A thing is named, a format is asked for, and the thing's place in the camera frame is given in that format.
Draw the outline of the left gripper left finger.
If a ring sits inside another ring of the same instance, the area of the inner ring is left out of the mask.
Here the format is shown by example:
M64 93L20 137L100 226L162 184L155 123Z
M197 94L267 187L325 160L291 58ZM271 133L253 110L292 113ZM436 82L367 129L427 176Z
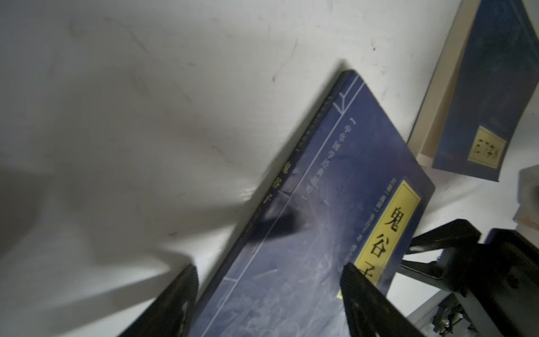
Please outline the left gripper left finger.
M197 269L189 264L120 337L187 336L198 289Z

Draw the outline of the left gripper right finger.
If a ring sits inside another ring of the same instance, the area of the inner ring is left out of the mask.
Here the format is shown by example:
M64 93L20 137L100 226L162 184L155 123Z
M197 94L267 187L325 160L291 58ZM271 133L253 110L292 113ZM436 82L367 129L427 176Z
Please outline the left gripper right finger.
M351 336L422 337L352 263L342 270L341 293Z

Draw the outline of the blue book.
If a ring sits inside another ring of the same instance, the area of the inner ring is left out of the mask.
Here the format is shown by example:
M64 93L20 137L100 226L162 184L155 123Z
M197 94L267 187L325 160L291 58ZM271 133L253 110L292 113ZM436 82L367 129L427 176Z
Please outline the blue book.
M435 191L366 82L340 74L223 265L192 336L347 336L353 263L386 294Z
M408 139L424 167L497 181L538 85L522 1L462 1Z

